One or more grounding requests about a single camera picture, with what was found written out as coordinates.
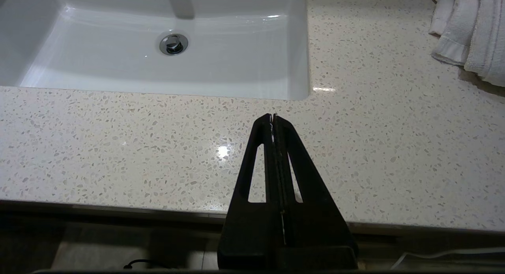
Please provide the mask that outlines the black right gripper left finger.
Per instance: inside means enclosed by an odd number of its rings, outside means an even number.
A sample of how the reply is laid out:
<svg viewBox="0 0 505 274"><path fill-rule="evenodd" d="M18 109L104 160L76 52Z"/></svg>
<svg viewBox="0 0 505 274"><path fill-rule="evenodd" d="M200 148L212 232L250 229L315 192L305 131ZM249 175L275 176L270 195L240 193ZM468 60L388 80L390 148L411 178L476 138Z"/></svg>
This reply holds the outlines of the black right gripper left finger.
<svg viewBox="0 0 505 274"><path fill-rule="evenodd" d="M223 227L222 238L227 239L229 244L254 248L286 245L286 175L277 120L276 114L264 114L252 126ZM266 200L254 203L249 201L249 195L260 146L264 149Z"/></svg>

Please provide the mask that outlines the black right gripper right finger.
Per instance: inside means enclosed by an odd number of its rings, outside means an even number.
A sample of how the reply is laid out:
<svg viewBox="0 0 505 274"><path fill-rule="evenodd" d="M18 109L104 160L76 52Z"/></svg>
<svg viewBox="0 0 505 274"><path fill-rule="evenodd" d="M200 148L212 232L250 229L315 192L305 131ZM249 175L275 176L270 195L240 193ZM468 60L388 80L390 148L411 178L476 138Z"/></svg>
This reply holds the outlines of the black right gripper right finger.
<svg viewBox="0 0 505 274"><path fill-rule="evenodd" d="M356 247L346 221L294 126L275 116L285 241L294 247Z"/></svg>

